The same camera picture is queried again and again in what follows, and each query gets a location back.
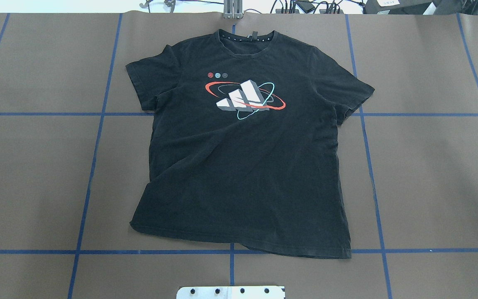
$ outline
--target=adidas logo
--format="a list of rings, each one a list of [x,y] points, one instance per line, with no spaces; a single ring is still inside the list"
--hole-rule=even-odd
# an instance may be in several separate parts
[[[228,93],[228,97],[216,103],[220,110],[252,112],[269,109],[266,106],[263,107],[265,98],[261,95],[258,85],[252,80],[241,83],[241,88]]]

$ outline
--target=t-shirt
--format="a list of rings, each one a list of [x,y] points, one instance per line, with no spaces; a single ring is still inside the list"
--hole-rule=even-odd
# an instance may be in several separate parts
[[[154,110],[150,182],[130,225],[150,235],[350,258],[337,126],[374,88],[317,47],[222,29],[127,64]]]

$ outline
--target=crew neckline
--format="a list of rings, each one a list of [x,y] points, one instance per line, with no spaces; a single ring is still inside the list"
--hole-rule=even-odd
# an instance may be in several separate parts
[[[265,35],[259,35],[256,40],[253,40],[252,42],[268,42],[267,47],[262,49],[261,51],[254,53],[254,54],[238,54],[233,52],[232,50],[228,49],[223,43],[222,39],[226,38],[229,40],[233,40],[234,42],[251,42],[250,38],[246,36],[239,36],[236,34],[231,34],[230,32],[227,32],[222,29],[218,29],[214,34],[213,34],[215,40],[218,43],[218,46],[220,49],[222,49],[224,52],[226,52],[228,55],[238,58],[238,59],[254,59],[257,57],[260,57],[262,55],[265,55],[268,53],[273,47],[275,42],[278,40],[279,37],[279,32],[273,30],[269,34]]]

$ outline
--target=shirt sleeve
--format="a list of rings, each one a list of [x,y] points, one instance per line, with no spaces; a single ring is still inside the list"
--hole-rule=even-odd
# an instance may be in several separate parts
[[[374,93],[374,87],[355,78],[315,46],[309,66],[313,89],[334,107],[337,125],[342,125]]]
[[[158,95],[176,87],[180,60],[174,50],[167,45],[160,54],[125,66],[142,110],[156,110]]]

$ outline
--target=black t-shirt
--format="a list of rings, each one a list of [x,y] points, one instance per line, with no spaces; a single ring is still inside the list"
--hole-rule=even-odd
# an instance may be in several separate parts
[[[131,226],[281,255],[350,258],[337,125],[370,87],[315,46],[222,29],[127,65],[154,110]]]

